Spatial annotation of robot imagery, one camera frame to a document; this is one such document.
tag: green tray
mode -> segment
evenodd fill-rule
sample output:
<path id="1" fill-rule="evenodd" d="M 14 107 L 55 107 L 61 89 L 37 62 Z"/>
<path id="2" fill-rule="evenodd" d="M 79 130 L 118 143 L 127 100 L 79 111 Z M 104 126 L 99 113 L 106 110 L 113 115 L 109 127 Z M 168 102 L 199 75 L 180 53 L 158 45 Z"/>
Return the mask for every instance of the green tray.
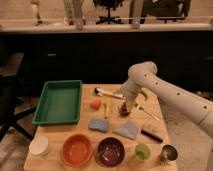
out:
<path id="1" fill-rule="evenodd" d="M 33 124 L 78 124 L 82 81 L 47 81 L 33 118 Z"/>

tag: orange fruit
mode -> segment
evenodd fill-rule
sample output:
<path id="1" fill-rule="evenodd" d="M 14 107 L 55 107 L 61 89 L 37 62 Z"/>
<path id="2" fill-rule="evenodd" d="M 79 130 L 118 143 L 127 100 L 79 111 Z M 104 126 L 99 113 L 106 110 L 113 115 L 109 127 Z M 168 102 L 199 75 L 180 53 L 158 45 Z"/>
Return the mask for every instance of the orange fruit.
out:
<path id="1" fill-rule="evenodd" d="M 100 107 L 101 107 L 101 101 L 96 99 L 96 100 L 93 100 L 91 103 L 90 103 L 90 107 L 95 109 L 95 110 L 98 110 Z"/>

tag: dark red bowl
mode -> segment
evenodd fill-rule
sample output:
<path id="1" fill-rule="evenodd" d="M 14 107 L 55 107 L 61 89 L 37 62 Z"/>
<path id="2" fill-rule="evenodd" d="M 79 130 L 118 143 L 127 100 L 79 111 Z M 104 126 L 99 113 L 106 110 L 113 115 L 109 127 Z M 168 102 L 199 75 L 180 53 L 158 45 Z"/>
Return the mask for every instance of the dark red bowl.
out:
<path id="1" fill-rule="evenodd" d="M 65 140 L 61 148 L 61 158 L 68 166 L 85 165 L 92 157 L 92 143 L 83 134 L 75 134 Z"/>
<path id="2" fill-rule="evenodd" d="M 120 164 L 124 156 L 123 144 L 114 137 L 105 138 L 98 144 L 97 159 L 107 167 L 114 167 Z"/>

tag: light green cup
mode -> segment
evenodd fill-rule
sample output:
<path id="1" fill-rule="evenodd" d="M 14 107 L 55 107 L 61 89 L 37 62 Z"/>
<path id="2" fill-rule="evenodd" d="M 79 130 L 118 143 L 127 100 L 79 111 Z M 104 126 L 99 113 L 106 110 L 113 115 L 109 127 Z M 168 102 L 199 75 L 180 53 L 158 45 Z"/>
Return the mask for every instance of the light green cup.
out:
<path id="1" fill-rule="evenodd" d="M 135 158 L 138 161 L 145 161 L 147 160 L 151 155 L 151 151 L 149 147 L 146 144 L 138 144 L 135 147 Z"/>

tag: black chair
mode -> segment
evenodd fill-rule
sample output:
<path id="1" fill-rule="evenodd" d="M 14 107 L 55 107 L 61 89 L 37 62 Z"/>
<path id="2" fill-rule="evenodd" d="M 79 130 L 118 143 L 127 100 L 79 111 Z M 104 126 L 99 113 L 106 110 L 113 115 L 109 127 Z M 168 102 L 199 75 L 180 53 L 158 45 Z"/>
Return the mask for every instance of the black chair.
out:
<path id="1" fill-rule="evenodd" d="M 132 22 L 134 1 L 132 0 L 130 3 L 130 24 Z M 184 20 L 188 16 L 190 4 L 191 0 L 144 0 L 140 23 L 145 22 L 147 15 L 155 16 L 156 19 L 163 20 L 164 23 L 169 20 L 173 22 Z"/>
<path id="2" fill-rule="evenodd" d="M 117 23 L 117 24 L 123 24 L 121 22 L 121 19 L 119 16 L 111 16 L 111 11 L 110 9 L 112 8 L 113 10 L 116 10 L 116 8 L 120 5 L 122 6 L 122 2 L 123 0 L 99 0 L 99 1 L 94 1 L 94 3 L 97 5 L 97 3 L 99 3 L 100 6 L 104 6 L 106 7 L 107 11 L 108 11 L 108 15 L 107 16 L 100 16 L 100 20 L 98 22 L 96 22 L 96 24 L 101 24 L 104 22 L 107 22 L 108 24 L 110 24 L 111 22 L 113 23 Z"/>
<path id="3" fill-rule="evenodd" d="M 17 81 L 15 77 L 0 77 L 0 141 L 11 126 L 28 139 L 33 139 L 33 136 L 16 122 L 19 119 L 32 114 L 35 111 L 35 108 L 31 108 L 18 114 L 14 113 L 17 101 L 19 101 L 16 97 L 16 87 Z"/>

